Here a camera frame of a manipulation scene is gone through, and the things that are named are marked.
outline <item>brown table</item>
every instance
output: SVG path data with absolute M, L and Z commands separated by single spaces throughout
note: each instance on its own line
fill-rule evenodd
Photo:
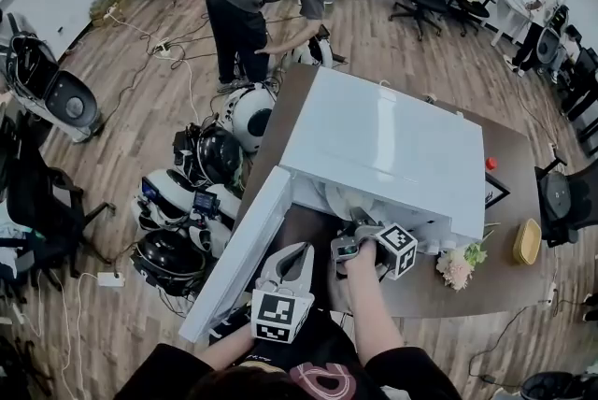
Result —
M 296 64 L 285 77 L 254 160 L 236 224 L 247 212 L 272 168 L 279 163 L 317 71 L 316 67 Z M 415 267 L 402 278 L 382 282 L 390 313 L 393 317 L 459 317 L 537 304 L 546 296 L 554 269 L 553 257 L 548 255 L 544 245 L 536 263 L 531 266 L 516 264 L 512 255 L 520 224 L 530 218 L 540 224 L 530 141 L 526 136 L 473 112 L 441 102 L 436 105 L 452 112 L 459 110 L 467 120 L 482 127 L 484 154 L 498 161 L 498 167 L 492 173 L 511 194 L 486 211 L 486 222 L 500 222 L 501 225 L 495 227 L 495 232 L 484 243 L 488 259 L 476 268 L 465 290 L 456 293 L 445 287 L 444 280 L 435 270 L 435 257 L 419 255 Z M 312 292 L 322 307 L 330 306 L 327 289 L 329 246 L 340 225 L 338 218 L 293 205 L 268 251 L 269 255 L 302 241 L 314 245 L 316 261 Z

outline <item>black and white marker cube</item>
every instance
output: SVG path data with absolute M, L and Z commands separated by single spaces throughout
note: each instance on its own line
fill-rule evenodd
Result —
M 311 298 L 253 290 L 251 334 L 254 338 L 292 343 L 314 302 Z
M 376 234 L 377 241 L 394 257 L 387 274 L 397 280 L 413 265 L 418 250 L 418 240 L 399 224 L 394 223 Z

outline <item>computer screen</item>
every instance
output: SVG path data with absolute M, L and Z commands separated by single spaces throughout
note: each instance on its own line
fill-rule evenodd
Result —
M 584 79 L 589 75 L 593 74 L 594 71 L 596 71 L 596 68 L 598 68 L 598 66 L 596 65 L 594 59 L 591 57 L 590 52 L 586 49 L 581 50 L 581 53 L 579 53 L 579 57 L 577 58 L 577 63 L 575 67 L 576 75 Z

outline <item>red object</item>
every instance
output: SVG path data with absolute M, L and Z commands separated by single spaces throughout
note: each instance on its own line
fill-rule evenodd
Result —
M 493 158 L 493 157 L 489 157 L 489 158 L 486 160 L 486 168 L 487 168 L 489 171 L 493 171 L 494 169 L 496 169 L 496 167 L 498 167 L 498 163 L 496 162 L 496 159 L 495 159 L 495 158 Z

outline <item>black hair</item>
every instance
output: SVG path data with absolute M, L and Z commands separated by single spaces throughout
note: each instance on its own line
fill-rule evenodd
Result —
M 569 26 L 567 26 L 564 29 L 564 33 L 570 37 L 578 37 L 579 36 L 579 31 L 573 24 L 569 24 Z
M 211 372 L 192 388 L 186 400 L 312 400 L 284 372 L 266 372 L 258 367 L 234 366 Z

